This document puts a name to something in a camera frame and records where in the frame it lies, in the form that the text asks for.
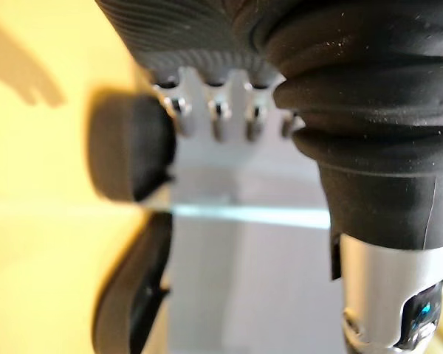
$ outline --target ribbed rubber surface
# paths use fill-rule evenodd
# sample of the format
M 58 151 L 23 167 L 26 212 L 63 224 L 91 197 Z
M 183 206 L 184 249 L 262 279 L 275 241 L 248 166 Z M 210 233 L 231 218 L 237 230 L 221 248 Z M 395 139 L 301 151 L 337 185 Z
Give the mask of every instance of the ribbed rubber surface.
M 277 72 L 235 41 L 221 7 L 203 0 L 97 0 L 136 59 L 157 83 L 180 66 L 196 68 L 204 81 L 223 83 L 229 69 L 246 69 L 251 81 L 269 85 Z

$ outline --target silver metal cylinder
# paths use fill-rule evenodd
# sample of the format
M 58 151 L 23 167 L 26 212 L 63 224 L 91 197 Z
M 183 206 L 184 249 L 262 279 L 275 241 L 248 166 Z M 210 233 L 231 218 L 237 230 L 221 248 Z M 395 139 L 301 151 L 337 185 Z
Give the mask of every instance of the silver metal cylinder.
M 404 306 L 417 294 L 440 284 L 441 307 L 443 247 L 420 251 L 388 249 L 343 234 L 340 253 L 343 330 L 348 345 L 363 354 L 423 353 L 437 319 L 414 323 L 419 327 L 414 328 L 409 341 L 413 346 L 403 349 L 398 343 L 404 336 L 404 323 L 408 323 L 403 322 Z M 430 311 L 431 306 L 434 304 L 425 304 L 422 312 Z

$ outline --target yellow wall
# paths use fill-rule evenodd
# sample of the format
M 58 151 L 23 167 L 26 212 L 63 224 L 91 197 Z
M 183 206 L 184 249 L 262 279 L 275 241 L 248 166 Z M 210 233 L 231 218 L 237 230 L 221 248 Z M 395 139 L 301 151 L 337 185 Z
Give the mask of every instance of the yellow wall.
M 0 0 L 0 354 L 93 353 L 92 317 L 146 213 L 97 195 L 89 103 L 134 90 L 92 0 Z

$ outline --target blue light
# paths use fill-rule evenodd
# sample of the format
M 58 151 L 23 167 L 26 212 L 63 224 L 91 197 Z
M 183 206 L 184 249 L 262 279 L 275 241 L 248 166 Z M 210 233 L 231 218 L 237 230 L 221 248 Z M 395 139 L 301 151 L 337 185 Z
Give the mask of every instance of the blue light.
M 175 204 L 171 206 L 171 211 L 186 218 L 268 223 L 322 230 L 330 227 L 330 215 L 326 209 Z
M 430 312 L 430 310 L 431 310 L 431 305 L 430 305 L 430 303 L 427 303 L 427 304 L 423 307 L 422 312 L 420 313 L 420 315 L 421 315 L 421 316 L 426 316 L 426 315 Z

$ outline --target chrome metal part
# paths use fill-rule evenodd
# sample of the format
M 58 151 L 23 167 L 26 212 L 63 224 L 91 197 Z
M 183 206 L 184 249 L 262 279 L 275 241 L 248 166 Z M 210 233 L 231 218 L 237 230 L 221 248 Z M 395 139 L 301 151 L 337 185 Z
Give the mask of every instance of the chrome metal part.
M 272 104 L 272 87 L 257 88 L 250 82 L 244 82 L 247 93 L 246 137 L 248 141 L 255 142 L 261 135 Z
M 437 320 L 420 327 L 419 341 L 413 338 L 418 344 L 410 350 L 396 344 L 401 340 L 406 302 L 443 282 L 443 247 L 423 251 L 388 249 L 343 234 L 340 252 L 343 330 L 348 345 L 363 354 L 422 354 Z M 442 288 L 439 291 L 441 305 Z
M 282 111 L 281 135 L 285 139 L 290 139 L 292 133 L 302 128 L 304 123 L 296 113 L 286 109 Z
M 159 99 L 166 111 L 174 118 L 177 131 L 183 136 L 192 136 L 195 122 L 192 115 L 193 99 L 187 84 L 187 70 L 179 68 L 179 79 L 174 81 L 177 84 L 154 84 L 154 89 L 160 95 Z
M 231 77 L 228 77 L 227 81 L 220 86 L 203 84 L 210 121 L 212 122 L 213 137 L 218 142 L 227 140 L 227 123 L 233 116 L 231 86 Z

